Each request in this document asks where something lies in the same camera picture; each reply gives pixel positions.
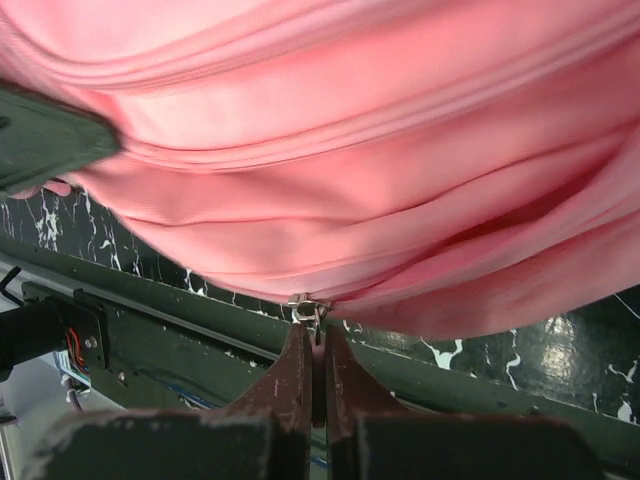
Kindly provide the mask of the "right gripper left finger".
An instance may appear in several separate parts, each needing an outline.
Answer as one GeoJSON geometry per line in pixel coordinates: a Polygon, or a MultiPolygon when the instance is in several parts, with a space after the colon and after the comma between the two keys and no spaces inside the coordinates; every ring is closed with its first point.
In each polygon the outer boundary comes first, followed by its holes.
{"type": "Polygon", "coordinates": [[[55,424],[24,479],[306,479],[312,354],[292,326],[279,358],[225,408],[104,410],[55,424]]]}

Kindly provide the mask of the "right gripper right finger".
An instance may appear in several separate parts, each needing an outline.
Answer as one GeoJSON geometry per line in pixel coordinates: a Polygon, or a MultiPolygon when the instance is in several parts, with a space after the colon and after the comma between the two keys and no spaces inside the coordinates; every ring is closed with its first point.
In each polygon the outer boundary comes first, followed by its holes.
{"type": "Polygon", "coordinates": [[[426,413],[402,405],[326,330],[326,427],[332,479],[602,479],[566,424],[541,416],[426,413]]]}

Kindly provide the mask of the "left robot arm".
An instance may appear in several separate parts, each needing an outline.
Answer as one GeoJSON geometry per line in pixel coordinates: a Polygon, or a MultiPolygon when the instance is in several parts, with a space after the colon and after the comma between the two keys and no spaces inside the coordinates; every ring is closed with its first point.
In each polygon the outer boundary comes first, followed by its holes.
{"type": "MultiPolygon", "coordinates": [[[[95,114],[64,105],[8,81],[1,83],[1,197],[78,170],[122,149],[115,129],[95,114]]],[[[1,378],[40,355],[70,348],[80,368],[108,366],[103,310],[48,288],[1,315],[1,378]]]]}

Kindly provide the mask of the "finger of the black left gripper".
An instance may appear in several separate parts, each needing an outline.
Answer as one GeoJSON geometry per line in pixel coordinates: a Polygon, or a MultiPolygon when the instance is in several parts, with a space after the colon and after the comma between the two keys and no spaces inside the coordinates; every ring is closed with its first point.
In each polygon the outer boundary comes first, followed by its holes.
{"type": "Polygon", "coordinates": [[[105,119],[1,82],[1,193],[15,195],[120,152],[105,119]]]}

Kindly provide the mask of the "pink school backpack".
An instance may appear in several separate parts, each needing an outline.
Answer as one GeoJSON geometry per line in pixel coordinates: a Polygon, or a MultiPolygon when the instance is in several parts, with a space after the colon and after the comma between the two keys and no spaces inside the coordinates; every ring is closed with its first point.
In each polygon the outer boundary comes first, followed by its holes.
{"type": "Polygon", "coordinates": [[[62,178],[211,283],[436,339],[639,281],[635,1],[5,1],[62,178]]]}

